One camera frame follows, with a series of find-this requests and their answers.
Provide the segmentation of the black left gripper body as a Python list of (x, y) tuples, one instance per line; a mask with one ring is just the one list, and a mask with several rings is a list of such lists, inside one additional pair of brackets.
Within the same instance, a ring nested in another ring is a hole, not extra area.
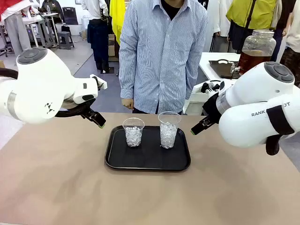
[(83, 112), (81, 113), (81, 116), (83, 118), (92, 118), (92, 116), (94, 115), (94, 111), (90, 108), (87, 107), (85, 110), (83, 110)]

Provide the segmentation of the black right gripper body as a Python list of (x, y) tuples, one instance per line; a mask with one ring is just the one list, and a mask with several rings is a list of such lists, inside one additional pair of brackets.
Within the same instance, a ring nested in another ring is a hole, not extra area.
[(218, 93), (214, 94), (203, 105), (203, 110), (207, 113), (206, 118), (211, 124), (218, 124), (221, 118), (221, 113), (217, 109)]

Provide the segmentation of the tall clear iced cup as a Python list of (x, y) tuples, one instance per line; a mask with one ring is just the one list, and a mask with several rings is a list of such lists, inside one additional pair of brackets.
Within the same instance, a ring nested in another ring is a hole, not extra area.
[(160, 122), (160, 142), (165, 149), (174, 146), (178, 125), (181, 122), (181, 115), (176, 112), (166, 111), (158, 115)]

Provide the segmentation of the short clear iced cup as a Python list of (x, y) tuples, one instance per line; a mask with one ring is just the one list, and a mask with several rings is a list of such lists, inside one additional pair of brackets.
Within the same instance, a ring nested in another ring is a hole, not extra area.
[(127, 145), (129, 147), (138, 147), (142, 141), (143, 128), (145, 123), (139, 118), (129, 118), (122, 124), (125, 130)]

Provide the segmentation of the glass tea dispenser jar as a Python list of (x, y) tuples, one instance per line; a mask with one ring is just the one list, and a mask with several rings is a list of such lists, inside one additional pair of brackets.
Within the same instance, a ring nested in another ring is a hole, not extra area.
[(239, 62), (232, 65), (231, 74), (237, 79), (244, 73), (262, 62), (270, 61), (274, 52), (276, 41), (271, 30), (253, 30), (250, 36), (245, 33), (231, 35), (230, 40), (237, 40), (237, 51), (240, 52)]

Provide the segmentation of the person's left forearm striped sleeve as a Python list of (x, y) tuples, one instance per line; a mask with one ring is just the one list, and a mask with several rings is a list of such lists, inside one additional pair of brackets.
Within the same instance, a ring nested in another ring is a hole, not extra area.
[(193, 69), (186, 67), (186, 96), (185, 99), (188, 100), (192, 94), (193, 88), (196, 84), (198, 78), (198, 69)]

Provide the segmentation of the person's right forearm striped sleeve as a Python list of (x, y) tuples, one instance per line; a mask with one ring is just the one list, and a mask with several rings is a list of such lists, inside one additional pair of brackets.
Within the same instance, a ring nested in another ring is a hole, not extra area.
[(120, 68), (119, 82), (121, 88), (120, 97), (123, 99), (133, 99), (135, 72), (125, 67)]

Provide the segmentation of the person's right hand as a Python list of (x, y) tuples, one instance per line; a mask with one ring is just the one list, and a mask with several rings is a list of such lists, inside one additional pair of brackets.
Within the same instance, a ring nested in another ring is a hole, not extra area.
[(126, 107), (130, 110), (134, 109), (134, 100), (133, 99), (122, 98), (121, 102), (124, 107)]

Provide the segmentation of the white side table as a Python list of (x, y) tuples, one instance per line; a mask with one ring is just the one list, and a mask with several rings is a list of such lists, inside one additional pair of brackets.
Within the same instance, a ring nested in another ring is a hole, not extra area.
[(236, 53), (227, 52), (204, 52), (198, 67), (198, 78), (196, 85), (193, 88), (192, 94), (188, 100), (185, 101), (183, 113), (186, 115), (201, 115), (202, 105), (208, 99), (207, 94), (202, 93), (201, 87), (207, 82), (213, 81), (217, 84), (222, 78), (210, 66), (210, 61), (228, 60), (230, 62), (239, 61), (240, 55)]

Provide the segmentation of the large black serving tray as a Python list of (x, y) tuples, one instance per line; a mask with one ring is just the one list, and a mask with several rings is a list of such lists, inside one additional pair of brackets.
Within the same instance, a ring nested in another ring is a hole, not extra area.
[(158, 126), (145, 126), (138, 147), (128, 147), (125, 130), (117, 126), (111, 130), (105, 163), (116, 170), (145, 170), (181, 172), (191, 163), (185, 133), (177, 130), (174, 146), (165, 149), (160, 145)]

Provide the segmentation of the brown cardboard box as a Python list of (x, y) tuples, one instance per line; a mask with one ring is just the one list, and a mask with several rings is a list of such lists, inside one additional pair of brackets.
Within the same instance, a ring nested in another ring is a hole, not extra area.
[(116, 40), (116, 36), (114, 34), (109, 34), (108, 37), (109, 37), (109, 41), (108, 41), (109, 61), (118, 62), (120, 46)]

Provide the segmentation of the person in striped shirt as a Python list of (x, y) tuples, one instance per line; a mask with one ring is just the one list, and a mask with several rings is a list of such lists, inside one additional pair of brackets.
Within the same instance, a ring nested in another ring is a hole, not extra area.
[(186, 67), (199, 67), (207, 23), (198, 0), (131, 0), (119, 60), (135, 72), (134, 113), (182, 112)]

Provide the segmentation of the grey plastic stool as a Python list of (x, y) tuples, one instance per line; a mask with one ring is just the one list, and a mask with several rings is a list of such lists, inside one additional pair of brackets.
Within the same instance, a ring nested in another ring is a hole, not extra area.
[(73, 43), (70, 32), (67, 32), (67, 31), (59, 32), (58, 38), (59, 38), (59, 40), (58, 40), (59, 49), (70, 50), (71, 47), (74, 47), (74, 43)]

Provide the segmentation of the mannequin white shirt navy skirt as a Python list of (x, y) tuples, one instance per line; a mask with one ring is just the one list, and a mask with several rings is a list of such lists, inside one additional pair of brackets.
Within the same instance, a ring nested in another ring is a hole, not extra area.
[(109, 72), (109, 9), (105, 0), (82, 0), (82, 8), (90, 14), (87, 41), (93, 50), (97, 70)]

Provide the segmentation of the yellow hanging cloth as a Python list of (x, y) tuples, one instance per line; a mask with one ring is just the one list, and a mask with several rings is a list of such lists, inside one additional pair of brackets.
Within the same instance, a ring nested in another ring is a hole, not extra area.
[(112, 30), (119, 45), (125, 11), (125, 0), (110, 0), (110, 17), (112, 18)]

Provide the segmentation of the black chair back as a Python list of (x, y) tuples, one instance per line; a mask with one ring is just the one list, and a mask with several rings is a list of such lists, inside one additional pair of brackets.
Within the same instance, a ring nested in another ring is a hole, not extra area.
[(78, 25), (76, 10), (74, 7), (63, 7), (65, 23), (68, 25)]

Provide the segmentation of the white workshop desk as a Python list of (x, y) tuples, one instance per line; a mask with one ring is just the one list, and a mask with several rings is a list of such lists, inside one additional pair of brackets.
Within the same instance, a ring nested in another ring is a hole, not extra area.
[(32, 46), (44, 48), (57, 47), (57, 32), (56, 30), (52, 30), (52, 26), (55, 25), (53, 15), (36, 14), (22, 18)]

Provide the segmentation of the person in grey trousers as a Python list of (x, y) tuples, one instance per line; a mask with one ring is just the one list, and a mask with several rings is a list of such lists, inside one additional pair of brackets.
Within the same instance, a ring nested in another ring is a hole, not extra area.
[(30, 0), (0, 0), (0, 21), (4, 22), (16, 57), (31, 48), (27, 29), (22, 20), (22, 13), (27, 15), (30, 7)]

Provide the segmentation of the seated person in dark jacket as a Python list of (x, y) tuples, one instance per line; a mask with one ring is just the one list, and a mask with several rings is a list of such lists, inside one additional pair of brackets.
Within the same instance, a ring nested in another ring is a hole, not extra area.
[(39, 8), (39, 12), (46, 13), (48, 8), (51, 13), (57, 13), (57, 15), (53, 16), (55, 23), (63, 23), (65, 21), (62, 8), (57, 0), (44, 0), (42, 7)]

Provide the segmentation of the person in cream top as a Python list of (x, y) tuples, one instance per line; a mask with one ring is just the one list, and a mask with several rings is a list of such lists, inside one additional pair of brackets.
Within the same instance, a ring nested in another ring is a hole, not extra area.
[(300, 0), (296, 0), (290, 19), (286, 48), (280, 63), (288, 67), (295, 76), (295, 85), (300, 87)]

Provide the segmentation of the black handled tray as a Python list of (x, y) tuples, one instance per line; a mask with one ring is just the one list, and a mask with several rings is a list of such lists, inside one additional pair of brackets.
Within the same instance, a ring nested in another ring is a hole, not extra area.
[(214, 72), (224, 79), (238, 79), (240, 77), (240, 67), (237, 61), (232, 60), (210, 60), (210, 67)]

